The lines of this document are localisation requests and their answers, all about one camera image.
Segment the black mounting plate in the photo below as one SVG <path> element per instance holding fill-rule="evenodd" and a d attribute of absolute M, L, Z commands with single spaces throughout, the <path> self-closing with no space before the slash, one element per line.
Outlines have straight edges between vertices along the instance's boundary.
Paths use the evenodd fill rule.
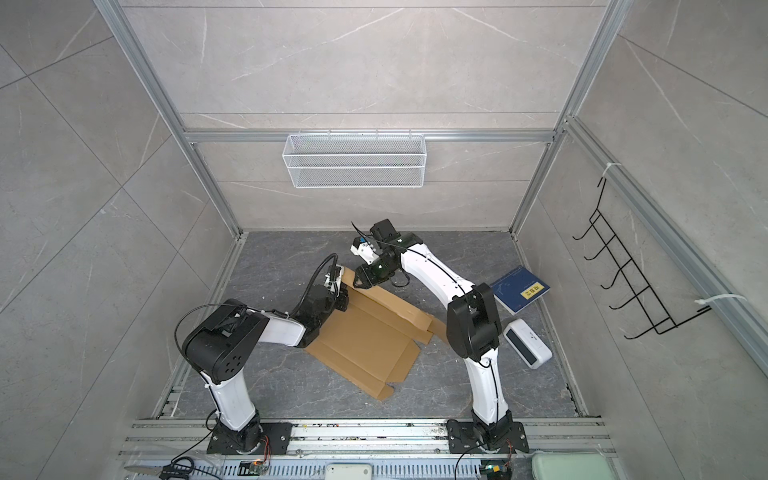
<path fill-rule="evenodd" d="M 288 442 L 290 442 L 290 433 L 293 428 L 293 423 L 262 422 L 260 425 L 263 430 L 261 435 L 263 437 L 266 436 L 270 440 L 270 454 L 285 455 L 288 452 Z M 263 455 L 265 446 L 265 442 L 259 442 L 256 450 L 253 450 L 248 455 Z M 231 445 L 227 441 L 227 436 L 220 430 L 219 422 L 217 422 L 214 431 L 210 434 L 210 442 L 208 443 L 206 453 L 242 455 L 242 453 L 237 451 L 237 448 L 234 445 Z"/>
<path fill-rule="evenodd" d="M 448 430 L 448 446 L 451 453 L 464 453 L 478 444 L 475 433 L 472 431 L 472 426 L 472 422 L 457 422 L 455 420 L 445 424 L 445 428 Z M 512 444 L 514 450 L 524 453 L 531 451 L 528 447 L 528 437 L 525 434 L 525 428 L 520 422 L 512 422 L 507 433 L 498 440 L 499 453 L 509 453 L 507 440 Z M 497 446 L 486 449 L 496 450 Z M 482 450 L 478 447 L 470 451 L 470 453 L 482 453 Z"/>

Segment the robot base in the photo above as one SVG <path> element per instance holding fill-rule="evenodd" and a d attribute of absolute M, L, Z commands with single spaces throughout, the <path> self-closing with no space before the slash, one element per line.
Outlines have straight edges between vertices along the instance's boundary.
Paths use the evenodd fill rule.
<path fill-rule="evenodd" d="M 288 452 L 288 442 L 293 428 L 292 423 L 259 423 L 247 425 L 241 432 L 233 432 L 218 422 L 210 434 L 210 442 L 206 453 L 219 453 L 221 455 L 263 455 L 266 442 L 264 437 L 270 440 L 271 455 L 285 455 Z M 245 452 L 243 447 L 251 447 L 251 452 Z"/>
<path fill-rule="evenodd" d="M 482 453 L 479 445 L 483 445 L 483 448 L 490 452 L 498 449 L 500 453 L 509 453 L 507 440 L 511 443 L 513 451 L 519 450 L 529 453 L 531 449 L 528 447 L 528 437 L 525 435 L 523 424 L 513 422 L 511 415 L 509 420 L 509 428 L 505 429 L 503 433 L 495 435 L 495 438 L 490 438 L 487 432 L 478 435 L 479 430 L 487 430 L 481 422 L 448 420 L 445 427 L 448 430 L 448 445 L 451 453 L 465 453 L 469 449 L 475 449 L 475 447 L 476 452 L 471 453 Z"/>

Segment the black hook rack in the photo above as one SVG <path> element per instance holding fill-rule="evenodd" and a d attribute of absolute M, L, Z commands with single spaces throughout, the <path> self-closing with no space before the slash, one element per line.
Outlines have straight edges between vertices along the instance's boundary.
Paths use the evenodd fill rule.
<path fill-rule="evenodd" d="M 626 336 L 626 335 L 624 335 L 624 338 L 627 339 L 627 340 L 634 340 L 634 339 L 642 337 L 643 335 L 645 335 L 646 333 L 650 332 L 651 330 L 654 330 L 658 335 L 662 335 L 662 334 L 664 334 L 666 332 L 669 332 L 672 329 L 676 329 L 678 326 L 681 326 L 681 325 L 683 325 L 683 324 L 685 324 L 687 322 L 690 322 L 692 319 L 695 319 L 696 317 L 701 316 L 701 315 L 709 312 L 710 310 L 712 310 L 712 308 L 710 306 L 708 306 L 708 305 L 707 306 L 703 306 L 703 307 L 699 308 L 694 315 L 686 318 L 685 320 L 683 320 L 681 322 L 675 321 L 675 319 L 669 313 L 669 310 L 667 310 L 667 307 L 664 305 L 664 302 L 662 302 L 661 299 L 659 298 L 659 296 L 656 294 L 656 290 L 654 290 L 654 288 L 650 285 L 650 282 L 648 282 L 648 279 L 645 277 L 645 273 L 643 273 L 643 270 L 640 269 L 640 266 L 637 265 L 637 262 L 634 261 L 634 258 L 629 253 L 629 250 L 627 250 L 627 248 L 624 246 L 624 242 L 621 241 L 621 238 L 619 238 L 619 236 L 616 234 L 616 231 L 614 230 L 614 228 L 611 226 L 610 223 L 608 223 L 608 220 L 605 218 L 605 216 L 602 214 L 602 212 L 600 212 L 600 202 L 601 202 L 601 200 L 603 200 L 603 192 L 605 192 L 605 178 L 604 177 L 601 178 L 600 181 L 598 182 L 598 188 L 601 188 L 601 190 L 600 190 L 600 197 L 598 198 L 598 205 L 594 208 L 594 211 L 592 212 L 592 215 L 589 216 L 589 228 L 587 228 L 587 231 L 585 231 L 584 234 L 582 234 L 580 237 L 573 237 L 573 239 L 574 240 L 581 240 L 582 238 L 584 238 L 587 235 L 587 233 L 589 233 L 589 230 L 594 230 L 594 232 L 598 235 L 598 237 L 600 237 L 600 241 L 603 243 L 603 247 L 595 255 L 593 255 L 592 258 L 584 257 L 584 259 L 586 261 L 592 261 L 592 260 L 598 258 L 598 256 L 601 253 L 603 253 L 603 250 L 607 250 L 608 253 L 611 255 L 611 259 L 613 259 L 614 263 L 616 263 L 616 267 L 618 268 L 618 270 L 616 271 L 616 275 L 614 275 L 613 281 L 611 281 L 611 285 L 605 286 L 605 285 L 601 284 L 600 287 L 603 288 L 604 290 L 609 290 L 613 285 L 616 284 L 616 279 L 619 277 L 619 274 L 620 274 L 624 278 L 624 281 L 627 282 L 627 285 L 629 286 L 629 289 L 632 291 L 632 297 L 629 300 L 627 300 L 626 302 L 622 303 L 620 306 L 610 306 L 609 305 L 608 307 L 610 309 L 612 309 L 612 310 L 619 310 L 620 308 L 623 308 L 627 304 L 629 304 L 632 300 L 637 300 L 637 303 L 639 303 L 640 304 L 640 308 L 643 309 L 643 313 L 645 314 L 646 318 L 648 319 L 648 322 L 650 322 L 650 327 L 648 327 L 647 329 L 643 330 L 642 332 L 638 333 L 635 336 Z M 596 228 L 595 224 L 597 223 L 598 220 L 603 220 L 603 222 L 605 223 L 606 227 L 608 227 L 608 229 L 611 231 L 611 236 L 608 238 L 608 240 L 605 240 L 605 238 L 603 237 L 603 234 L 600 233 L 600 231 Z M 621 248 L 624 249 L 624 252 L 627 254 L 627 258 L 629 258 L 629 260 L 627 260 L 623 264 L 619 264 L 619 261 L 616 260 L 616 256 L 611 251 L 611 248 L 608 246 L 611 242 L 614 242 L 614 241 L 616 243 L 618 243 L 619 245 L 621 245 Z M 642 289 L 638 290 L 638 291 L 635 291 L 635 287 L 632 286 L 632 283 L 630 283 L 629 279 L 627 278 L 627 274 L 624 272 L 624 269 L 627 268 L 630 265 L 634 265 L 635 269 L 640 273 L 640 275 L 643 277 L 643 281 L 645 282 L 645 286 Z M 640 295 L 642 293 L 648 291 L 648 290 L 650 290 L 650 292 L 653 294 L 653 296 L 656 299 L 656 301 L 659 303 L 659 305 L 661 305 L 661 308 L 664 310 L 664 314 L 666 315 L 659 322 L 654 322 L 653 319 L 651 319 L 650 314 L 646 310 L 645 305 L 643 304 L 643 301 L 640 298 Z M 669 323 L 667 323 L 667 325 L 662 327 L 662 324 L 666 323 L 666 322 L 670 322 L 671 326 L 670 326 Z"/>

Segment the yellow component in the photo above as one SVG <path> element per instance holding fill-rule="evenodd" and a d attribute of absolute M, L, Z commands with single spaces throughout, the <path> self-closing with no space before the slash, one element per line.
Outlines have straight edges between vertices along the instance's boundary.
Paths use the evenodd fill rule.
<path fill-rule="evenodd" d="M 536 282 L 533 285 L 531 285 L 529 288 L 520 292 L 520 294 L 524 296 L 526 300 L 529 300 L 532 296 L 534 296 L 536 293 L 541 292 L 541 290 L 543 289 L 544 289 L 544 286 L 541 285 L 539 282 Z"/>

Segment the scissors blade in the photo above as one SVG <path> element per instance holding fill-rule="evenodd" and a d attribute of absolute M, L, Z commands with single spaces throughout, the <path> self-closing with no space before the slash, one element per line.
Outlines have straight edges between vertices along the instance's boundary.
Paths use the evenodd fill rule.
<path fill-rule="evenodd" d="M 163 471 L 163 467 L 142 467 L 140 465 L 129 465 L 125 467 L 125 469 L 129 472 L 154 475 L 156 477 L 159 477 L 160 473 Z"/>

